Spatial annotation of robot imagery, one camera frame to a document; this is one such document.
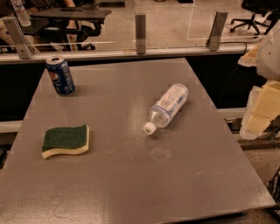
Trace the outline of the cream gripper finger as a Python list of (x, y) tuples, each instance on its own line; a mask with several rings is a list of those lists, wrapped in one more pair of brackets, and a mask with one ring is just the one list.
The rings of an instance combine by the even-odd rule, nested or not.
[(255, 140), (279, 115), (280, 82), (268, 80), (262, 87), (253, 86), (241, 121), (241, 137)]
[(239, 58), (238, 64), (243, 67), (255, 67), (258, 50), (259, 46), (256, 45), (254, 48), (252, 48)]

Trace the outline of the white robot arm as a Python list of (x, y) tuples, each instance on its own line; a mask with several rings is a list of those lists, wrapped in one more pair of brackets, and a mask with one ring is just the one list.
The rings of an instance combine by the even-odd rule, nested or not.
[(240, 57), (238, 64), (256, 67), (257, 73), (267, 80), (261, 87), (252, 87), (241, 121), (241, 137), (254, 140), (280, 115), (279, 30), (270, 30), (258, 46)]

